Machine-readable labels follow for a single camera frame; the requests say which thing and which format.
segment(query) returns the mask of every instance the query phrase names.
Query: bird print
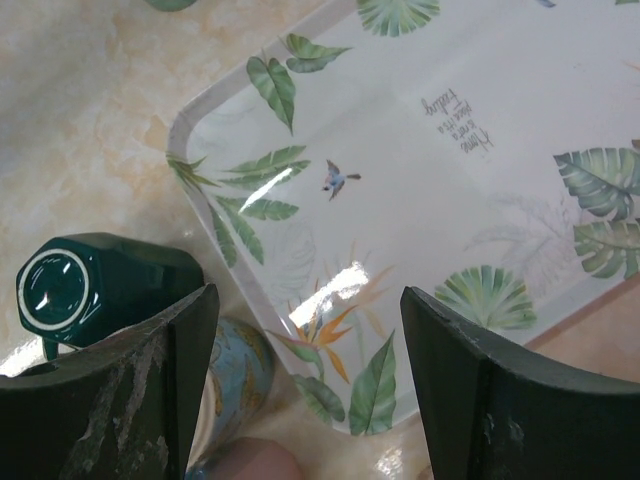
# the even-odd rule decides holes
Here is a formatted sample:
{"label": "bird print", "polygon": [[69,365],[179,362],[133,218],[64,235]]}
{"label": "bird print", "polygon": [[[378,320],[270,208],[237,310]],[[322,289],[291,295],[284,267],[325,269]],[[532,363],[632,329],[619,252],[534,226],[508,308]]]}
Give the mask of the bird print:
{"label": "bird print", "polygon": [[329,167],[329,175],[327,175],[327,178],[324,181],[324,187],[322,187],[322,189],[325,191],[332,190],[331,198],[329,198],[329,201],[336,198],[336,195],[340,193],[340,190],[342,190],[342,187],[344,187],[347,179],[360,180],[362,178],[359,173],[354,173],[351,175],[341,174],[340,169],[331,160],[327,160],[327,166]]}

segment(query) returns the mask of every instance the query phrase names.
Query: table surface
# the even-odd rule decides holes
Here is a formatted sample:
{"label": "table surface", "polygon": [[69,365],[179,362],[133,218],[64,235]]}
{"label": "table surface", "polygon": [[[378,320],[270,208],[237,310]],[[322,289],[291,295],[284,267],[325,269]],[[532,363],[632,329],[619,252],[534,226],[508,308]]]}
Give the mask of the table surface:
{"label": "table surface", "polygon": [[[167,130],[192,97],[322,3],[200,0],[166,14],[143,0],[3,1],[2,372],[17,373],[40,353],[18,323],[15,274],[57,235],[108,231],[183,248],[218,285],[222,314],[253,321],[164,161]],[[640,281],[628,281],[532,347],[640,381],[639,292]],[[417,416],[386,434],[350,437],[307,409],[281,367],[267,405],[242,434],[277,440],[311,479],[429,478]]]}

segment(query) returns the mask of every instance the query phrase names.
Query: white tray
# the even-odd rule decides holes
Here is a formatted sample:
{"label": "white tray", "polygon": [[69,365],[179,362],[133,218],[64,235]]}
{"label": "white tray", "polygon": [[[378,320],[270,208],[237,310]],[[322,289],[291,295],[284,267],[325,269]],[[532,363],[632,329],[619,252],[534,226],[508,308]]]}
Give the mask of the white tray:
{"label": "white tray", "polygon": [[[638,271],[640,5],[552,5],[330,2],[173,125],[170,165],[333,427],[417,411],[405,285],[526,343]],[[359,178],[323,190],[328,159]]]}

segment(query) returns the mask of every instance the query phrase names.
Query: dark green object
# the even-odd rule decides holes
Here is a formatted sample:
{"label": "dark green object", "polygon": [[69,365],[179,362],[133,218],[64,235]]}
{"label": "dark green object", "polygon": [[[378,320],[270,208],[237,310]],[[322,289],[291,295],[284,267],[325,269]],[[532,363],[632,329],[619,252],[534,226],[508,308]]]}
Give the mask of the dark green object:
{"label": "dark green object", "polygon": [[531,352],[417,288],[401,307],[435,480],[640,478],[640,384]]}
{"label": "dark green object", "polygon": [[209,285],[80,352],[0,376],[0,478],[182,480],[218,310]]}
{"label": "dark green object", "polygon": [[87,347],[202,285],[188,253],[107,233],[48,241],[16,279],[22,326],[43,337],[49,360],[59,343]]}
{"label": "dark green object", "polygon": [[177,12],[196,3],[196,0],[146,0],[153,8],[161,12]]}

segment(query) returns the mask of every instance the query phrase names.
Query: bird of paradise flower print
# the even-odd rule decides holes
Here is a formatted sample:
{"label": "bird of paradise flower print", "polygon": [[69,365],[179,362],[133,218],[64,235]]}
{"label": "bird of paradise flower print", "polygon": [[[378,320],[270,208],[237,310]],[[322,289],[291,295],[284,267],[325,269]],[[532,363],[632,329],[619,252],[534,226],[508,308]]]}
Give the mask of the bird of paradise flower print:
{"label": "bird of paradise flower print", "polygon": [[[382,324],[370,305],[387,292],[388,288],[378,288],[378,286],[392,269],[393,267],[388,267],[377,275],[369,277],[362,264],[355,261],[354,244],[350,255],[350,266],[339,268],[342,272],[355,272],[353,278],[359,278],[349,287],[352,288],[352,294],[342,298],[339,292],[331,290],[331,282],[339,274],[331,275],[329,267],[325,265],[326,284],[320,288],[320,279],[316,279],[313,294],[309,300],[300,302],[296,308],[291,303],[288,304],[289,317],[295,325],[297,339],[271,331],[269,333],[300,360],[314,364],[318,369],[318,378],[321,382],[324,382],[325,376],[324,360],[321,354],[326,354],[336,373],[350,384],[349,373],[334,344],[352,330],[356,330],[361,356],[364,357],[359,313],[365,316],[378,336],[386,338]],[[307,309],[306,306],[309,304],[315,306]]]}

